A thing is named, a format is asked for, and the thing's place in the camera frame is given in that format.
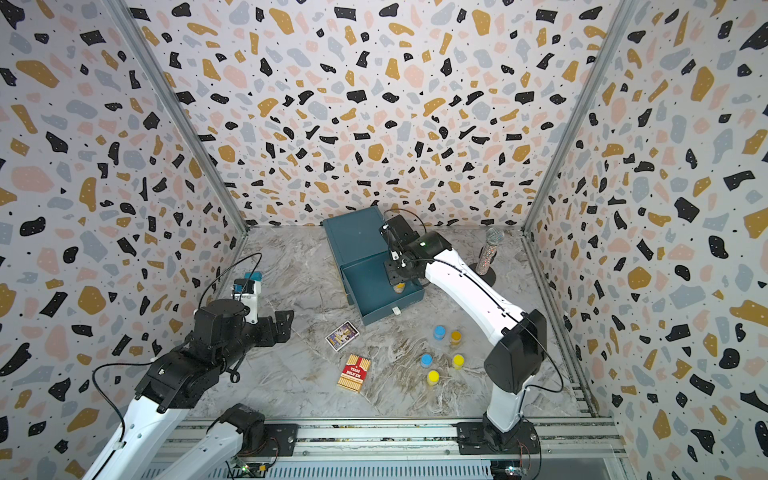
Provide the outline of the teal drawer cabinet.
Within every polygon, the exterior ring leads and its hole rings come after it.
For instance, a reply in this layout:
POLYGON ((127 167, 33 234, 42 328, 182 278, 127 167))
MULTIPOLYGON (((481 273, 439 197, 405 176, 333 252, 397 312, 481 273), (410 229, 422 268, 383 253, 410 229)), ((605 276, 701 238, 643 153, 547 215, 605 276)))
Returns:
POLYGON ((383 214, 376 206, 326 218, 322 222, 350 305, 354 304, 354 299, 343 269, 387 249, 379 233, 384 223, 383 214))

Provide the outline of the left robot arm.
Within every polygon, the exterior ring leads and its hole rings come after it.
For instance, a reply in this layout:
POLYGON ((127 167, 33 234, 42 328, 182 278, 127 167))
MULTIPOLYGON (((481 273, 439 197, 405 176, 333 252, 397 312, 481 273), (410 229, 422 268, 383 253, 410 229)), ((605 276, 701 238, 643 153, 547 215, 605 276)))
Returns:
MULTIPOLYGON (((274 347, 291 336, 294 313, 259 317, 253 300, 225 298, 196 310, 185 341, 147 364, 134 399, 86 473, 88 479, 138 479, 203 394, 239 368, 254 348, 274 347)), ((237 456, 289 456, 298 427, 268 425, 260 412, 237 403, 217 417, 203 438, 165 468, 163 479, 204 479, 237 456)))

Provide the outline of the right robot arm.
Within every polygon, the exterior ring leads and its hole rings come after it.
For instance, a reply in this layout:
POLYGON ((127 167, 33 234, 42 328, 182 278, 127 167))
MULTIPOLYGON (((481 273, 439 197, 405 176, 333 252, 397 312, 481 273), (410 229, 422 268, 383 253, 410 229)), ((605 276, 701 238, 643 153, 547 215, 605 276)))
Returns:
POLYGON ((441 234, 416 233, 397 215, 379 229, 390 259, 389 283, 425 279, 439 287, 475 321, 492 350, 484 369, 493 388, 482 418, 482 438, 464 440, 469 448, 505 452, 522 442, 526 391, 546 358, 547 322, 537 310, 526 312, 486 283, 441 234))

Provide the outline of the teal top drawer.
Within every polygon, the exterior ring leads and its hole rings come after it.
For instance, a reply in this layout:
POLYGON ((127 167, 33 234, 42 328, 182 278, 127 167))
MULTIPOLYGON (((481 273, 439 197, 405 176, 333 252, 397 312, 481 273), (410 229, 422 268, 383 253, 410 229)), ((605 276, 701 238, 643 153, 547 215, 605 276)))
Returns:
POLYGON ((395 315, 395 311, 403 311, 424 298, 418 281, 407 283, 403 292, 397 293, 389 284, 385 261, 376 258, 345 266, 342 280, 348 300, 357 307, 364 326, 395 315))

